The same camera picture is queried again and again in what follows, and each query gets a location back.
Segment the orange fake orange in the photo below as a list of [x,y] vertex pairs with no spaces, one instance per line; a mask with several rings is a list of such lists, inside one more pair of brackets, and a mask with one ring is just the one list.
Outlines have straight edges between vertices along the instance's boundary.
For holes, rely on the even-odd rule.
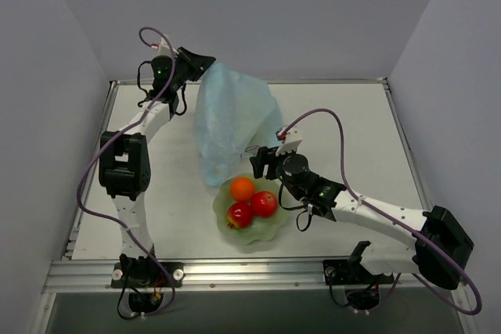
[[249,178],[235,178],[232,180],[229,193],[237,202],[248,202],[255,194],[255,185]]

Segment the red fake apple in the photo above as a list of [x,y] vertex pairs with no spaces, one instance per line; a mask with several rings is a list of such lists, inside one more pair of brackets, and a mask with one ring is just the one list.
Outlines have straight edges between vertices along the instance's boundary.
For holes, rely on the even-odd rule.
[[271,217],[278,209],[278,200],[270,191],[260,191],[254,194],[250,207],[254,215],[259,217]]

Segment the light blue plastic bag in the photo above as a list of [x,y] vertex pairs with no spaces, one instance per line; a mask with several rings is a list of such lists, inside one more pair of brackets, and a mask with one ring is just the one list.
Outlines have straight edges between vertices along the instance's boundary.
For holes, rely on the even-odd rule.
[[193,125],[206,185],[219,186],[235,174],[247,147],[277,146],[282,126],[266,81],[213,64],[201,79]]

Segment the red fake pomegranate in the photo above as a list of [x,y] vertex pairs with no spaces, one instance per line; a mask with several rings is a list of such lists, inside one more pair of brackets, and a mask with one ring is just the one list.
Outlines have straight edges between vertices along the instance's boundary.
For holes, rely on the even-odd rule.
[[236,202],[227,210],[226,220],[228,228],[247,228],[254,220],[254,212],[249,203]]

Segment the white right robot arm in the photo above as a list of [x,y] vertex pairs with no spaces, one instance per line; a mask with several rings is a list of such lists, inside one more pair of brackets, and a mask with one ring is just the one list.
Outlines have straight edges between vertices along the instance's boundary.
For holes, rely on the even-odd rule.
[[409,209],[351,192],[344,184],[324,178],[309,168],[308,159],[296,152],[278,154],[261,147],[250,158],[255,178],[279,180],[300,202],[308,216],[356,224],[405,245],[402,257],[361,241],[348,261],[349,275],[363,282],[384,273],[417,273],[447,290],[458,287],[474,248],[471,237],[451,211]]

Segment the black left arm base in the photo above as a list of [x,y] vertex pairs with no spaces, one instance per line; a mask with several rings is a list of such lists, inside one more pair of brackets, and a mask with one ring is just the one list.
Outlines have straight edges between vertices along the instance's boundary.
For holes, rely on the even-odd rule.
[[110,287],[119,289],[117,314],[125,321],[159,314],[169,307],[182,286],[184,264],[160,262],[165,273],[149,257],[133,259],[121,254],[114,265]]

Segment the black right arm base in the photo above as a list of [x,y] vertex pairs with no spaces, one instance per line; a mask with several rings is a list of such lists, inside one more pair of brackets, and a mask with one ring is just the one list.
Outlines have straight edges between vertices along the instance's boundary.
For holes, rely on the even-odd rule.
[[330,298],[340,308],[350,308],[354,313],[371,310],[382,303],[381,286],[393,286],[394,275],[371,275],[359,264],[348,259],[323,261],[324,281]]

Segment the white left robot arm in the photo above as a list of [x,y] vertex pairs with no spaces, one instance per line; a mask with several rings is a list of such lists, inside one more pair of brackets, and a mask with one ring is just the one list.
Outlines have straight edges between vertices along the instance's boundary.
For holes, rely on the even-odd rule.
[[150,60],[153,87],[139,104],[139,112],[118,131],[100,136],[99,183],[112,199],[121,222],[120,262],[130,268],[130,278],[139,286],[150,286],[158,276],[157,265],[147,260],[154,244],[146,223],[145,193],[150,185],[148,144],[177,111],[186,83],[198,81],[214,64],[213,56],[197,55],[183,47],[173,56]]

